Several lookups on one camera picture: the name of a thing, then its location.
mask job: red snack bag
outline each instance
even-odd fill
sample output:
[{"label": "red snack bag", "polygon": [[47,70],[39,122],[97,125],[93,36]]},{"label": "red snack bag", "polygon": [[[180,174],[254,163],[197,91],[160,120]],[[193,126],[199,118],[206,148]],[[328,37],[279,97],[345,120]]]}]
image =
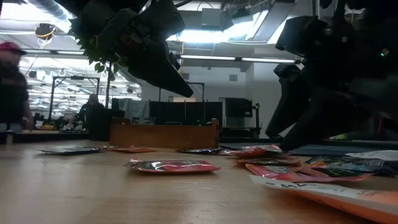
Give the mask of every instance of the red snack bag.
[{"label": "red snack bag", "polygon": [[155,149],[149,149],[149,148],[143,148],[143,147],[127,147],[127,148],[113,147],[113,148],[109,148],[109,150],[114,151],[114,152],[126,152],[126,153],[156,152]]},{"label": "red snack bag", "polygon": [[238,157],[274,156],[283,153],[283,151],[275,145],[244,146],[242,149],[242,151],[231,151],[229,153]]},{"label": "red snack bag", "polygon": [[266,158],[255,159],[238,159],[237,164],[252,164],[259,166],[291,166],[298,167],[301,165],[300,160],[287,156],[270,156]]},{"label": "red snack bag", "polygon": [[221,169],[202,160],[140,161],[131,159],[126,167],[143,172],[162,173],[211,172]]},{"label": "red snack bag", "polygon": [[246,164],[246,167],[256,175],[291,182],[362,181],[372,175],[339,168],[256,166],[252,164]]}]

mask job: table surface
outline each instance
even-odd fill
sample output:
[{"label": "table surface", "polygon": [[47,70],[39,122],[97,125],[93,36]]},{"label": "table surface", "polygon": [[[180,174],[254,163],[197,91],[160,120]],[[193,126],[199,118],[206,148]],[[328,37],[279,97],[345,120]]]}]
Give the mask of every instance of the table surface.
[{"label": "table surface", "polygon": [[[102,152],[50,156],[35,149],[104,146],[106,142],[62,141],[0,146],[2,224],[72,223],[367,223],[326,205],[267,189],[226,156],[160,152]],[[204,159],[221,170],[207,174],[160,175],[123,165],[141,160]],[[358,189],[396,190],[398,180],[371,177],[344,183]]]}]

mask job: pipe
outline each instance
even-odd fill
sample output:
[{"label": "pipe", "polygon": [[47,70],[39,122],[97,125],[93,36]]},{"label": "pipe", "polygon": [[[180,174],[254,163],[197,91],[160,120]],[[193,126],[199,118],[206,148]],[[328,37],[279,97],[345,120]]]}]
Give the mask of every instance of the pipe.
[{"label": "pipe", "polygon": [[27,0],[42,12],[52,15],[58,21],[67,21],[68,16],[54,0]]}]

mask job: hanging plant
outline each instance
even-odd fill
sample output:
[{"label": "hanging plant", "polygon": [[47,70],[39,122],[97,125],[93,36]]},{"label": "hanging plant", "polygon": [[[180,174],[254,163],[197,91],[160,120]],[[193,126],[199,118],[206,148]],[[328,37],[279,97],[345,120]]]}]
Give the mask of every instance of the hanging plant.
[{"label": "hanging plant", "polygon": [[[74,38],[78,41],[77,44],[80,45],[80,50],[84,50],[83,55],[88,57],[88,63],[91,65],[96,62],[94,69],[98,72],[104,72],[105,70],[108,72],[108,75],[111,77],[111,80],[114,81],[116,74],[119,71],[120,66],[127,67],[121,59],[115,54],[104,54],[100,52],[97,48],[96,36],[92,36],[87,39],[84,35],[80,35],[80,23],[78,19],[70,19],[72,24],[71,29],[68,34],[74,36]],[[112,62],[113,68],[108,69],[106,66],[106,62]]]}]

